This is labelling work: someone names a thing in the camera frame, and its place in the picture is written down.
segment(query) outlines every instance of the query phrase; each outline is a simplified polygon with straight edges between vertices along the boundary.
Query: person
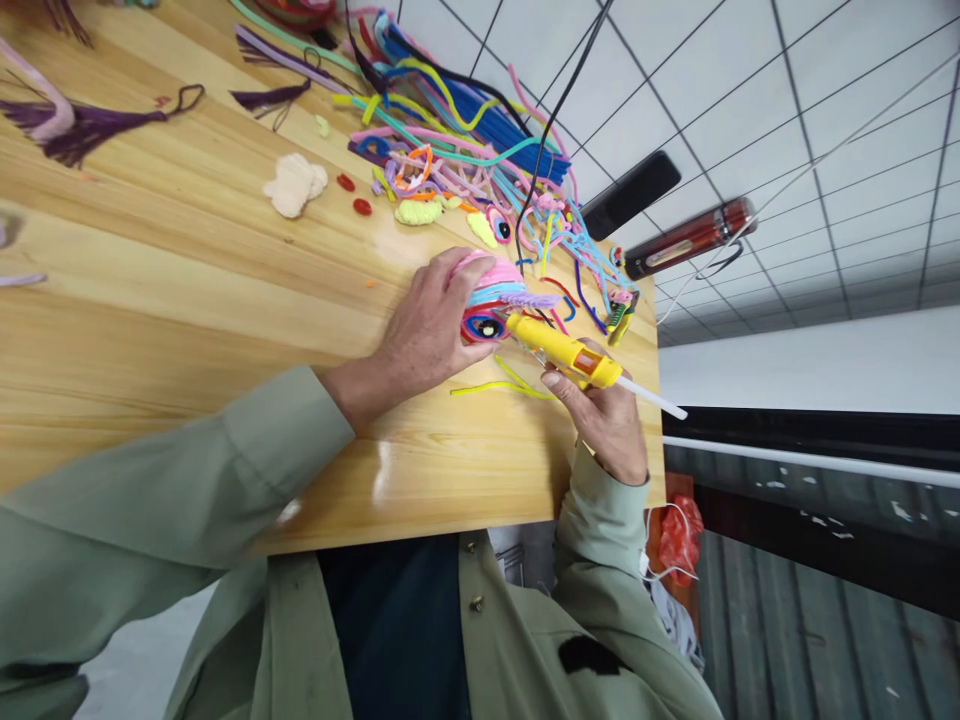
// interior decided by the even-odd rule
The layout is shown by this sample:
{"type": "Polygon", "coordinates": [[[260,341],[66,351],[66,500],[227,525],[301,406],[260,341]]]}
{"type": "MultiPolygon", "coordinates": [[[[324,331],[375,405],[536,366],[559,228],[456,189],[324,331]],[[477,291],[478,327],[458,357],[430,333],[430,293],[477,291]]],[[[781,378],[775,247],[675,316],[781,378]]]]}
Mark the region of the person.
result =
{"type": "Polygon", "coordinates": [[[300,367],[214,417],[74,462],[0,503],[0,717],[67,718],[125,623],[219,580],[167,718],[710,718],[644,590],[636,403],[548,369],[579,441],[552,597],[507,585],[486,531],[251,558],[354,433],[495,350],[462,345],[492,266],[420,268],[369,357],[300,367]]]}

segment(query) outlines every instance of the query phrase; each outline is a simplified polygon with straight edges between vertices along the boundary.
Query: person's left hand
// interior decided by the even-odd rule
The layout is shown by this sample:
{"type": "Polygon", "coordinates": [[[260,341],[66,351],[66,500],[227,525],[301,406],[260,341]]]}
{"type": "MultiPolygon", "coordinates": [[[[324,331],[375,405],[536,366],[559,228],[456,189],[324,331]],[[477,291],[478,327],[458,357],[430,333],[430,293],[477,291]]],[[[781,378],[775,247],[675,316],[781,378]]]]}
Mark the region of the person's left hand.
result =
{"type": "Polygon", "coordinates": [[[460,340],[467,300],[494,265],[493,258],[479,258],[451,278],[453,268],[471,252],[451,248],[417,270],[380,347],[368,358],[320,376],[354,429],[440,385],[497,349],[495,342],[464,345],[460,340]]]}

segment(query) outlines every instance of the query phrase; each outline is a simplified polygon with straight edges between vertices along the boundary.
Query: black speaker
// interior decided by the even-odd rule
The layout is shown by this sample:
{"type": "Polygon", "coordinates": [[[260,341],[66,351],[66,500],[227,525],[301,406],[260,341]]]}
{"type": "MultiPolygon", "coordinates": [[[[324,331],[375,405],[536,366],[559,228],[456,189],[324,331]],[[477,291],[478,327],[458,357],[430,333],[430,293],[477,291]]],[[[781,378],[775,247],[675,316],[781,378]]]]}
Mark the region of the black speaker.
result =
{"type": "Polygon", "coordinates": [[[587,232],[597,242],[605,240],[679,182],[680,171],[663,150],[658,150],[583,207],[587,232]]]}

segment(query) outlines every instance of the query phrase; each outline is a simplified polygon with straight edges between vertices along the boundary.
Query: red bead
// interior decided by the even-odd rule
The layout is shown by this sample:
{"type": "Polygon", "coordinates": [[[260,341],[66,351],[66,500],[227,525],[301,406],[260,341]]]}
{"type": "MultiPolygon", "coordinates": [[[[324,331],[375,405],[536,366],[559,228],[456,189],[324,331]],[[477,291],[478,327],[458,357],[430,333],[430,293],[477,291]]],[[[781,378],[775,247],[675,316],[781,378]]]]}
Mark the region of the red bead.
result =
{"type": "Polygon", "coordinates": [[[340,184],[340,187],[342,187],[347,192],[353,192],[354,190],[357,189],[357,186],[353,184],[353,180],[348,178],[343,173],[340,173],[339,175],[337,175],[337,182],[340,184]]]}

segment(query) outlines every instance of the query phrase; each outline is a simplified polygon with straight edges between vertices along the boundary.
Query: green jacket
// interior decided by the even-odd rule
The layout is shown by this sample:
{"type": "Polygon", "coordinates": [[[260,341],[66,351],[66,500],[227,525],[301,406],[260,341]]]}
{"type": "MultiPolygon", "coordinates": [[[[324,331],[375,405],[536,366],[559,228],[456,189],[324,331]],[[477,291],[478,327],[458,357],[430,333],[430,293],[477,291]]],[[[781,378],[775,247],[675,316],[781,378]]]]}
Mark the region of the green jacket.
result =
{"type": "MultiPolygon", "coordinates": [[[[350,718],[315,555],[251,560],[249,549],[352,439],[313,373],[297,368],[219,415],[80,460],[4,497],[0,718],[71,717],[87,692],[80,665],[118,628],[218,579],[167,717],[350,718]]],[[[552,598],[504,582],[486,531],[461,535],[474,720],[720,717],[640,582],[646,497],[579,448],[557,528],[552,598]],[[558,646],[578,634],[636,674],[568,675],[558,646]]]]}

